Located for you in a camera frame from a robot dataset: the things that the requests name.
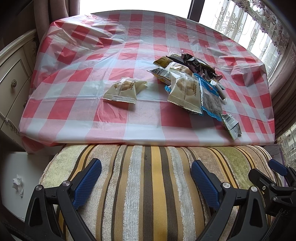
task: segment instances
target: red and white tablecloth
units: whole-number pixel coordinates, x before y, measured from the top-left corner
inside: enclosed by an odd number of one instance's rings
[[[222,123],[167,101],[153,61],[189,53],[223,75],[224,113],[239,121],[233,141]],[[121,77],[148,82],[136,104],[103,100]],[[274,116],[264,64],[226,36],[188,19],[150,11],[78,15],[52,23],[39,47],[20,132],[27,151],[57,143],[172,146],[264,145]]]

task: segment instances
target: silver screw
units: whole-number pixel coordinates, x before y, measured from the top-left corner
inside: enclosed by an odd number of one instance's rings
[[[254,187],[254,186],[251,187],[251,190],[252,190],[253,192],[257,192],[257,191],[258,191],[257,187]]]
[[[225,188],[230,188],[230,184],[229,184],[229,183],[223,183],[222,185],[223,185],[223,187],[225,187]]]
[[[62,184],[63,184],[64,187],[67,187],[67,186],[70,185],[70,181],[68,181],[68,180],[67,181],[63,181]]]
[[[36,191],[40,191],[42,189],[42,186],[41,185],[37,185],[36,187],[35,187],[35,190]]]

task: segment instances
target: drawer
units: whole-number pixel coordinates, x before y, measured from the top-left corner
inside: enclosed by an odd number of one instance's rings
[[[24,103],[29,98],[29,90],[30,80],[28,79],[15,99],[15,102],[1,127],[1,131],[20,146],[22,146],[22,140],[18,131],[18,126],[24,111]]]
[[[0,112],[3,116],[7,116],[31,73],[23,48],[16,51],[0,67]]]

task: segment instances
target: tablecloth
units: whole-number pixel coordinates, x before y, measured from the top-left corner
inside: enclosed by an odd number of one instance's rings
[[[167,101],[153,61],[189,53],[216,67],[226,87],[224,113],[242,129],[233,141],[222,123]],[[103,100],[121,77],[148,82],[136,104]],[[31,96],[20,122],[28,152],[57,143],[164,146],[265,145],[274,117],[264,64],[226,36],[181,17],[120,10],[53,22],[40,44]]]

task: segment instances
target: drawer handle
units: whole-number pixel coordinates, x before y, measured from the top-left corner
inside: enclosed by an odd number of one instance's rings
[[[5,123],[7,125],[9,125],[10,130],[14,131],[18,136],[20,136],[20,132],[18,131],[18,129],[15,127],[15,125],[9,119],[6,118]]]
[[[16,80],[12,80],[11,81],[11,88],[15,88],[17,86],[17,81]]]

